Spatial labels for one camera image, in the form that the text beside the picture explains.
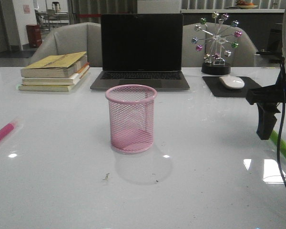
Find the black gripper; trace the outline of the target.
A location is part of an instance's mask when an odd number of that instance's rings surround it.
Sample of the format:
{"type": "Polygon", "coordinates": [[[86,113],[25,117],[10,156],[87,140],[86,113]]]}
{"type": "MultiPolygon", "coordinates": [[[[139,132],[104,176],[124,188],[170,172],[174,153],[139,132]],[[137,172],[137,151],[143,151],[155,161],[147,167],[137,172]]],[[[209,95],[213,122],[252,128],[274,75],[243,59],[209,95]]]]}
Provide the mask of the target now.
{"type": "Polygon", "coordinates": [[[257,135],[261,140],[268,140],[274,129],[280,113],[277,103],[286,103],[286,73],[282,68],[274,85],[249,89],[246,100],[251,104],[257,103],[258,127],[257,135]]]}

